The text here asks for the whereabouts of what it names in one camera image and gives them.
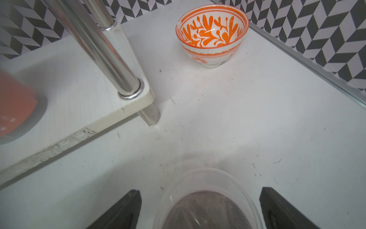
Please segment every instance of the orange object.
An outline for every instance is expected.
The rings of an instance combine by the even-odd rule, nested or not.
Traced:
[[[35,92],[0,71],[0,137],[18,128],[34,111]]]
[[[184,14],[175,32],[186,54],[207,68],[219,66],[239,48],[248,16],[229,5],[204,5]]]

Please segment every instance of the metal rod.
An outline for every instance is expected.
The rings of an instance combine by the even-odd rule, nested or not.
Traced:
[[[160,119],[160,112],[153,103],[137,113],[147,123],[148,126],[158,123]]]
[[[77,0],[43,0],[123,96],[140,87],[118,52]]]
[[[113,24],[114,20],[102,0],[84,0],[84,3],[100,28],[108,28]]]

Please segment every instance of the black and white geometric wallpaper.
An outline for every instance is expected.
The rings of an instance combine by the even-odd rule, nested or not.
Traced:
[[[163,7],[172,0],[103,2],[112,17],[124,23]],[[41,0],[0,0],[0,60],[15,58],[69,35]]]
[[[366,96],[366,0],[220,0]],[[172,0],[103,0],[121,23]],[[69,36],[41,0],[0,0],[0,60]]]
[[[365,0],[221,0],[366,96]]]

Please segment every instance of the scratched surface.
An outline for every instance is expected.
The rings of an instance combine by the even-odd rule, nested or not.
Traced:
[[[169,185],[199,167],[234,176],[259,211],[271,186],[322,229],[364,228],[365,109],[252,30],[215,69],[190,60],[173,28],[208,3],[174,1],[124,24],[159,123],[132,119],[1,190],[5,228],[84,229],[131,189],[137,228],[151,228]]]
[[[64,139],[61,139],[54,145],[51,145],[46,149],[19,161],[17,164],[0,171],[0,184],[3,184],[17,177],[18,175],[27,172],[37,165],[47,161],[48,159],[64,152],[65,150],[81,143],[82,141],[85,141],[94,134],[96,134],[95,131],[92,131],[89,128],[84,128],[70,136],[67,136]]]

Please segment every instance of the shelf leg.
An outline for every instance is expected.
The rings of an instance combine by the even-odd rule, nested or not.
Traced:
[[[156,124],[160,119],[160,112],[153,103],[137,113],[149,126]]]

